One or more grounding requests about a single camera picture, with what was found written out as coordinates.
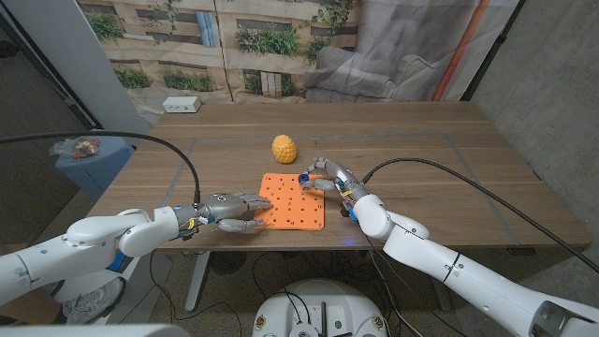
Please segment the yellow pineapple toy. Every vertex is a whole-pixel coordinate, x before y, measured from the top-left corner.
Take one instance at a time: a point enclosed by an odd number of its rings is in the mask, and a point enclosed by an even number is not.
[[[296,158],[296,144],[287,135],[277,136],[272,142],[272,154],[281,164],[289,164]]]

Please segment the white box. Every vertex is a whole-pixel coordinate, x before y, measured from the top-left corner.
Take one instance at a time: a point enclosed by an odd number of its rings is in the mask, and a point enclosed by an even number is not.
[[[197,112],[202,105],[197,96],[169,97],[162,104],[167,112]]]

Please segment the robotic hand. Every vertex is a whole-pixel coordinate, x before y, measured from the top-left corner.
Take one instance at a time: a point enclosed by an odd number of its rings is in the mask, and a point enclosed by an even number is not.
[[[264,220],[241,220],[247,212],[258,209],[272,208],[270,200],[251,193],[214,194],[202,200],[197,206],[178,206],[175,208],[186,219],[179,227],[179,237],[183,240],[190,239],[196,232],[198,225],[211,223],[227,232],[240,232],[264,225]]]
[[[202,201],[197,215],[206,223],[216,222],[223,231],[240,232],[264,225],[264,220],[240,220],[246,212],[270,208],[270,200],[251,193],[214,194]]]
[[[324,169],[331,180],[309,180],[310,172],[316,169]],[[316,157],[314,163],[298,177],[298,182],[304,187],[314,187],[322,191],[332,191],[337,189],[342,197],[352,206],[360,198],[369,194],[354,173],[325,157]]]

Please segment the blue trash bin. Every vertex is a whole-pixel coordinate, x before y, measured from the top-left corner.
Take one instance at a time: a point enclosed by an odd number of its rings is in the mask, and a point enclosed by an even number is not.
[[[120,137],[97,137],[100,154],[85,158],[61,155],[56,168],[92,200],[97,201],[133,154],[133,148]]]

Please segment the orange pegboard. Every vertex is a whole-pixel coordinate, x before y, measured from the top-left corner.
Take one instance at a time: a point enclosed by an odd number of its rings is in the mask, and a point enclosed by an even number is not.
[[[321,178],[310,175],[310,179]],[[260,196],[274,206],[257,211],[254,218],[264,219],[258,229],[322,230],[325,227],[325,192],[304,188],[298,183],[298,174],[266,173],[262,177]]]

